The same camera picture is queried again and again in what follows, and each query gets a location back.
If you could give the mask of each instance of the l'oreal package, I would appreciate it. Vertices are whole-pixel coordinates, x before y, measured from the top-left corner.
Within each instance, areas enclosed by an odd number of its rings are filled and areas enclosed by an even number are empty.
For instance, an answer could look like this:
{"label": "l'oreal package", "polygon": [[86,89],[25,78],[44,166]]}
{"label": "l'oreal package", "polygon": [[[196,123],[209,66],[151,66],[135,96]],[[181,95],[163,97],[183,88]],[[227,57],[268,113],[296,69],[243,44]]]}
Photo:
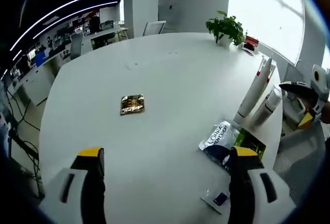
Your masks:
{"label": "l'oreal package", "polygon": [[260,160],[266,149],[266,146],[247,130],[233,121],[226,120],[215,125],[210,135],[199,144],[199,148],[212,161],[229,173],[231,172],[230,150],[233,146],[252,149],[259,154]]}

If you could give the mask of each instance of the white pillar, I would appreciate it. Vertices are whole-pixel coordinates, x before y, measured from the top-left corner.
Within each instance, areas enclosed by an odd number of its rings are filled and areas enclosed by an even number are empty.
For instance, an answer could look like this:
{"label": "white pillar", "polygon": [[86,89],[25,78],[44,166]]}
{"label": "white pillar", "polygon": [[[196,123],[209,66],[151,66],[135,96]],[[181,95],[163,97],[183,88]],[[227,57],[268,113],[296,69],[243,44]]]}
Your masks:
{"label": "white pillar", "polygon": [[128,37],[141,37],[147,22],[158,21],[158,0],[124,0],[124,12]]}

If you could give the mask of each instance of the white table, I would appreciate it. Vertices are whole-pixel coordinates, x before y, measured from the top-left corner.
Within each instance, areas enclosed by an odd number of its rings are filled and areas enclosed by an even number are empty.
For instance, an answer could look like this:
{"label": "white table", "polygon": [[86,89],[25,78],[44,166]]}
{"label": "white table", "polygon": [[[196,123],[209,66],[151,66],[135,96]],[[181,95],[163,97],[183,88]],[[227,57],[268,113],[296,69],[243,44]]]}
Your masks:
{"label": "white table", "polygon": [[118,34],[118,39],[119,39],[119,41],[121,41],[120,32],[124,32],[126,39],[128,39],[127,34],[126,34],[127,30],[128,30],[128,28],[125,28],[125,27],[115,27],[112,29],[101,30],[100,32],[96,32],[96,33],[93,33],[93,34],[90,34],[87,36],[83,36],[82,42],[81,42],[81,54],[84,55],[90,51],[93,51],[92,40],[97,37],[115,33],[115,34]]}
{"label": "white table", "polygon": [[[200,196],[228,189],[229,175],[198,149],[221,117],[233,118],[260,64],[210,34],[174,33],[105,46],[64,65],[52,86],[40,133],[48,182],[82,149],[105,149],[109,223],[227,223]],[[264,98],[278,84],[276,69]],[[120,116],[122,96],[144,93],[145,112]],[[272,168],[282,103],[255,135]]]}

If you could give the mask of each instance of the ceiling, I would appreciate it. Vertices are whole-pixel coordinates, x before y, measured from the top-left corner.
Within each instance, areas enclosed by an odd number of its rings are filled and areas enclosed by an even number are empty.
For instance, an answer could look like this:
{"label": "ceiling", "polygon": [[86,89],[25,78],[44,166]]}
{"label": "ceiling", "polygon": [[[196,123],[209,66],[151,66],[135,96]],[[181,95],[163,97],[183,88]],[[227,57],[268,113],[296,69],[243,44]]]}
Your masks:
{"label": "ceiling", "polygon": [[36,25],[10,51],[10,48],[21,34],[36,21],[70,1],[72,0],[2,0],[2,15],[0,19],[2,25],[2,32],[0,33],[0,73],[6,68],[11,67],[12,59],[19,50],[25,50],[32,45],[32,37],[43,30],[45,26],[42,24],[53,16],[56,15],[62,18],[87,7],[120,0],[81,0],[68,5]]}

